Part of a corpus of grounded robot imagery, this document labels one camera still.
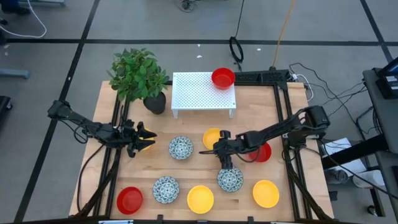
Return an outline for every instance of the black stripe on floor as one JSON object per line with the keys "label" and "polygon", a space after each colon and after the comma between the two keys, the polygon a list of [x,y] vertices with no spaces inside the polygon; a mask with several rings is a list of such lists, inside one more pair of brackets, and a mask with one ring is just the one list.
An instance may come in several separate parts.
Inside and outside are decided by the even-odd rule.
{"label": "black stripe on floor", "polygon": [[361,0],[361,4],[362,4],[363,9],[365,10],[366,16],[369,19],[369,23],[372,26],[373,32],[376,35],[377,40],[379,41],[379,43],[381,45],[381,49],[382,49],[382,51],[384,53],[384,56],[386,57],[388,62],[391,62],[392,61],[391,53],[388,50],[388,47],[387,47],[386,43],[384,42],[383,36],[381,35],[381,32],[380,32],[380,30],[379,30],[379,28],[378,28],[378,26],[376,24],[376,21],[373,18],[372,12],[371,12],[368,4],[366,3],[365,0]]}
{"label": "black stripe on floor", "polygon": [[[79,44],[78,39],[9,39],[9,43],[28,44]],[[277,40],[239,40],[242,45],[277,45]],[[229,44],[229,40],[129,40],[129,39],[86,39],[85,44]],[[304,46],[379,46],[377,41],[328,41],[328,40],[282,40],[281,45]]]}
{"label": "black stripe on floor", "polygon": [[[73,75],[75,74],[76,67],[77,67],[77,64],[79,62],[80,55],[81,55],[81,52],[82,52],[84,44],[85,44],[85,40],[87,39],[88,32],[90,31],[90,27],[91,27],[91,24],[93,23],[95,12],[96,12],[96,10],[98,8],[98,4],[99,3],[100,3],[100,0],[95,0],[94,3],[93,3],[93,7],[91,8],[90,15],[88,16],[88,19],[87,19],[87,22],[86,22],[86,26],[84,28],[84,31],[83,31],[82,35],[81,35],[81,39],[79,41],[79,45],[77,47],[75,56],[73,57],[72,64],[70,65],[70,69],[69,69],[68,75],[67,75],[67,77],[65,79],[65,83],[63,84],[63,88],[62,88],[59,100],[64,100],[67,97],[67,93],[68,93],[68,90],[69,90],[69,87],[70,87],[70,83],[72,81]],[[28,182],[27,187],[25,189],[24,195],[22,196],[21,203],[19,204],[19,208],[18,208],[18,211],[16,213],[14,222],[22,222],[24,220],[27,207],[29,206],[30,199],[32,198],[32,194],[33,194],[33,191],[35,189],[37,180],[39,179],[39,175],[40,175],[40,172],[42,170],[43,163],[44,163],[45,157],[47,155],[47,152],[49,150],[50,143],[51,143],[51,140],[52,140],[52,136],[53,136],[53,134],[55,132],[55,128],[56,127],[57,127],[57,122],[54,121],[54,120],[51,120],[50,126],[49,126],[49,128],[47,130],[47,133],[45,134],[43,145],[40,148],[40,152],[39,152],[39,155],[37,157],[37,160],[36,160],[35,166],[33,168],[32,174],[30,175],[29,182]]]}

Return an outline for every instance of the wooden table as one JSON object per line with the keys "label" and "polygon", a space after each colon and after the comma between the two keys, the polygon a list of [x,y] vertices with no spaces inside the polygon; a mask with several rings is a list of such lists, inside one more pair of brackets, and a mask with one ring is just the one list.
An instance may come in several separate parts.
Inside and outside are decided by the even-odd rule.
{"label": "wooden table", "polygon": [[[302,83],[289,83],[289,95],[293,113],[307,106],[307,99]],[[282,141],[279,138],[270,140],[271,158],[264,163],[245,163],[233,156],[233,163],[241,169],[244,176],[242,188],[235,193],[223,191],[217,184],[217,174],[221,169],[219,160],[214,155],[200,155],[205,150],[202,143],[203,133],[209,128],[220,128],[231,131],[231,135],[249,130],[260,130],[278,122],[275,107],[275,96],[272,87],[268,86],[236,86],[236,114],[228,118],[227,111],[181,111],[178,119],[174,119],[170,109],[171,88],[164,91],[167,97],[166,110],[161,115],[154,115],[147,110],[142,101],[131,103],[129,119],[143,121],[145,127],[158,136],[156,143],[147,151],[137,153],[133,159],[123,150],[118,172],[118,180],[114,195],[111,218],[156,219],[163,214],[165,220],[234,220],[244,221],[253,216],[255,221],[294,221],[292,202],[285,168],[281,158]],[[286,118],[283,94],[281,102]],[[116,92],[108,82],[103,82],[94,114],[94,121],[107,123],[111,121]],[[178,161],[169,155],[169,143],[177,136],[187,136],[194,144],[193,154],[184,161]],[[83,162],[100,146],[95,140],[87,144]],[[307,146],[317,150],[314,140],[307,140]],[[81,183],[81,206],[92,196],[98,186],[105,150],[103,149],[87,165]],[[319,206],[329,216],[333,216],[325,176],[319,155],[308,150],[301,150],[302,164],[307,189]],[[180,184],[180,193],[176,201],[163,205],[152,195],[155,181],[165,175],[172,176]],[[276,184],[280,192],[279,203],[273,208],[262,208],[252,197],[254,184],[262,179]],[[209,187],[215,196],[213,208],[206,214],[193,213],[187,205],[187,194],[196,185]],[[120,191],[129,186],[138,187],[144,195],[144,203],[133,215],[123,215],[116,207],[116,199]],[[298,189],[298,203],[301,217],[303,212],[302,198]],[[104,213],[106,200],[102,200],[100,214]],[[70,214],[75,214],[76,193],[73,198]]]}

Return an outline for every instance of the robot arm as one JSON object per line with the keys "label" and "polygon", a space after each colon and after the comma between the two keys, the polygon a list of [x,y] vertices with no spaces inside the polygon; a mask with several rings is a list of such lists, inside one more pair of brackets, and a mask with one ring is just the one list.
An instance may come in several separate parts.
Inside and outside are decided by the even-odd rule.
{"label": "robot arm", "polygon": [[135,156],[135,149],[140,151],[155,143],[155,141],[145,139],[157,136],[155,133],[146,131],[142,122],[138,123],[137,130],[135,130],[134,122],[130,119],[123,121],[123,125],[117,128],[113,127],[111,124],[93,122],[74,112],[66,101],[55,100],[47,112],[51,119],[75,123],[78,125],[78,128],[83,128],[83,134],[97,139],[106,147],[122,148],[128,146],[127,152],[130,157]]}
{"label": "robot arm", "polygon": [[229,139],[229,131],[220,131],[221,138],[214,143],[213,150],[200,154],[216,154],[222,169],[232,169],[231,155],[247,154],[259,149],[266,141],[284,136],[289,146],[297,148],[305,145],[305,138],[313,134],[323,134],[330,122],[321,106],[309,106],[299,110],[290,118],[269,126],[261,131],[248,131],[237,134],[236,139]]}

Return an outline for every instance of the blue and white bowl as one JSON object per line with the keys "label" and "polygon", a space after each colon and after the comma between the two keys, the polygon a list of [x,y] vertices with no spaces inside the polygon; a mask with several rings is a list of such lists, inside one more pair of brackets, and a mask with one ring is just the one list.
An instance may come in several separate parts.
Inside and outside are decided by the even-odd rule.
{"label": "blue and white bowl", "polygon": [[185,136],[173,138],[169,144],[169,153],[174,159],[186,159],[193,152],[193,143],[191,139]]}
{"label": "blue and white bowl", "polygon": [[172,203],[180,193],[180,186],[173,177],[161,177],[156,180],[152,189],[156,201],[160,203]]}
{"label": "blue and white bowl", "polygon": [[243,185],[243,174],[238,168],[221,169],[218,172],[217,181],[226,192],[236,192]]}

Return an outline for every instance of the black metal frame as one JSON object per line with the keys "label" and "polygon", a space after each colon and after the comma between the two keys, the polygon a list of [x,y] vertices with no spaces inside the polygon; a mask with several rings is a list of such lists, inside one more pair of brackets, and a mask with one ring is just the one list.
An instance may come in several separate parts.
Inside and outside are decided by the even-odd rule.
{"label": "black metal frame", "polygon": [[[290,104],[290,98],[289,98],[289,92],[287,89],[287,85],[278,85],[278,83],[264,83],[263,78],[261,77],[258,79],[256,82],[235,82],[236,86],[271,86],[274,89],[274,95],[275,95],[275,102],[276,102],[276,108],[277,108],[277,114],[278,114],[278,120],[279,122],[284,120],[284,115],[283,115],[283,110],[282,110],[282,104],[280,102],[280,94],[279,90],[282,90],[283,95],[284,95],[284,101],[285,101],[285,107],[286,107],[286,112],[287,116],[290,117],[292,115],[292,107]],[[117,114],[119,111],[119,105],[120,101],[116,99],[115,106],[114,106],[114,111],[113,111],[113,117],[112,117],[112,123],[116,122],[117,120]],[[124,111],[123,111],[123,118],[127,118],[129,111],[129,104],[125,104]],[[289,153],[289,146],[286,144],[286,141],[282,138],[282,145],[284,148],[285,152],[285,164],[288,165],[290,163],[290,153]],[[100,177],[100,182],[103,179],[103,176],[106,174],[106,171],[108,170],[108,164],[110,160],[110,151],[108,152],[108,149],[106,151],[105,157],[104,157],[104,162],[103,166],[101,168],[101,177]],[[116,151],[115,157],[120,158],[120,152]],[[305,186],[305,177],[304,177],[304,171],[303,171],[303,165],[302,165],[302,160],[300,153],[295,154],[295,164],[297,166],[298,170],[298,176],[300,180],[302,181],[303,185]],[[117,175],[113,178],[113,180],[110,183],[110,188],[109,188],[109,193],[108,193],[108,198],[107,198],[107,203],[106,203],[106,211],[105,211],[105,216],[110,217],[111,214],[111,208],[112,208],[112,203],[114,199],[114,187],[116,185],[116,179]],[[289,181],[289,190],[290,190],[290,197],[292,200],[292,208],[293,208],[293,214],[294,214],[294,220],[295,222],[301,220],[300,218],[300,211],[299,211],[299,203],[297,200],[297,193],[295,190],[295,184],[293,180],[288,176],[288,181]],[[98,201],[93,215],[99,215],[99,210],[100,210],[100,205],[101,205],[101,200]],[[305,210],[305,216],[306,219],[303,220],[311,220],[312,219],[312,212],[311,208],[309,206],[309,203],[306,201],[305,198],[303,198],[303,205],[304,205],[304,210]],[[198,223],[198,220],[190,220],[190,221],[181,221],[181,220],[163,220],[162,215],[158,215],[158,219],[155,222],[155,220],[134,220],[134,223],[167,223],[167,222],[172,222],[172,223]],[[215,222],[215,221],[206,221],[207,223],[226,223],[226,222]],[[254,222],[253,217],[248,217],[247,222],[237,222],[237,221],[231,221],[228,223],[270,223],[270,222]]]}

